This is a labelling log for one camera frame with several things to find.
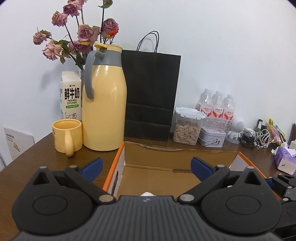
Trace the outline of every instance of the pink rose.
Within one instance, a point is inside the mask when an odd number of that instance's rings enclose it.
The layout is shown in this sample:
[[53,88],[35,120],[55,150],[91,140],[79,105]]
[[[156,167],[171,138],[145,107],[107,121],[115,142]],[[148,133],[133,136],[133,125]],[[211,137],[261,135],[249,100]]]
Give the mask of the pink rose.
[[45,40],[47,40],[46,34],[42,34],[42,33],[38,32],[38,33],[35,33],[35,35],[33,36],[33,43],[35,45],[40,45]]
[[[91,45],[83,45],[79,41],[73,41],[74,47],[79,53],[89,53],[91,51]],[[76,54],[73,44],[69,43],[69,49],[72,54]]]
[[68,0],[68,3],[73,3],[73,4],[80,4],[81,6],[83,6],[83,4],[87,2],[87,0]]
[[98,40],[98,36],[100,34],[100,27],[93,26],[90,27],[87,24],[79,25],[78,27],[78,40],[81,44],[91,44],[93,45],[95,41]]
[[59,13],[56,11],[52,16],[52,24],[56,26],[65,26],[67,23],[68,15],[64,13]]
[[104,39],[114,38],[118,33],[118,24],[113,18],[108,18],[103,22],[102,25],[102,37]]
[[57,59],[56,55],[61,57],[61,51],[62,46],[60,44],[54,44],[54,41],[51,39],[42,52],[43,55],[46,56],[46,58],[50,60],[55,60]]
[[64,14],[71,15],[72,17],[79,16],[78,8],[73,3],[68,3],[63,7],[63,9],[64,9]]
[[81,11],[82,5],[84,4],[84,1],[81,0],[68,0],[68,3],[74,4],[77,8],[77,10]]

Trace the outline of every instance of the black paper bag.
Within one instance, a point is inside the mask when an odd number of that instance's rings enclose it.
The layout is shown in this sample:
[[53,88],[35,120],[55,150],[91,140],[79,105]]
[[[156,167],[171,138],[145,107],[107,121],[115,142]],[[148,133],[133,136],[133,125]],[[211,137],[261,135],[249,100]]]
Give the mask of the black paper bag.
[[168,140],[181,56],[157,53],[158,42],[159,37],[154,53],[122,50],[127,85],[125,136]]

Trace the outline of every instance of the white speaker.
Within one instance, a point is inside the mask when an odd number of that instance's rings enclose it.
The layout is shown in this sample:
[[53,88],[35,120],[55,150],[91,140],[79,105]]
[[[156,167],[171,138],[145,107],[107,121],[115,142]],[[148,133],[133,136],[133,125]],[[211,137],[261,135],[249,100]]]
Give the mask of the white speaker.
[[237,138],[240,137],[240,132],[244,129],[244,119],[240,116],[234,116],[230,129],[231,131],[227,133],[226,140],[234,144],[239,144]]

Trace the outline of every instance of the wooden table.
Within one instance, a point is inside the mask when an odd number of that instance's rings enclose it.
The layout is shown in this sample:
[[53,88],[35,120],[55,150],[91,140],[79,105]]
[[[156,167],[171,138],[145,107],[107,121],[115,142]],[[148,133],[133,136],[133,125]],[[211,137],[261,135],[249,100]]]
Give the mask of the wooden table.
[[[275,176],[278,173],[281,173],[275,166],[271,149],[262,148],[250,150],[244,148],[242,145],[235,145],[227,141],[224,142],[222,148],[206,148],[199,143],[196,146],[188,146],[174,143],[172,140],[162,142],[127,137],[125,138],[125,141],[176,148],[240,151],[251,160],[265,176]],[[96,152],[83,147],[78,152],[75,152],[72,157],[68,158],[65,154],[55,150],[52,134],[49,134],[24,152],[0,172],[0,240],[8,241],[18,233],[11,216],[11,207],[38,167],[47,166],[51,170],[63,170],[69,165],[82,166],[94,158],[102,157],[104,160],[104,168],[101,175],[94,181],[94,183],[99,187],[103,187],[116,152],[116,150]]]

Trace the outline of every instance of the purple tissue box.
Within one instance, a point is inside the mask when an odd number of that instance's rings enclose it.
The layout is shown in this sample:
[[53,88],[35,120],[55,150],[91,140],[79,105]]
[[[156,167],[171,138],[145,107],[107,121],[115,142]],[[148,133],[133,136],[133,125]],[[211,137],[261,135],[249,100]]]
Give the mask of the purple tissue box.
[[281,146],[278,148],[274,160],[279,170],[290,175],[294,174],[296,170],[296,157],[291,157],[290,153],[285,148]]

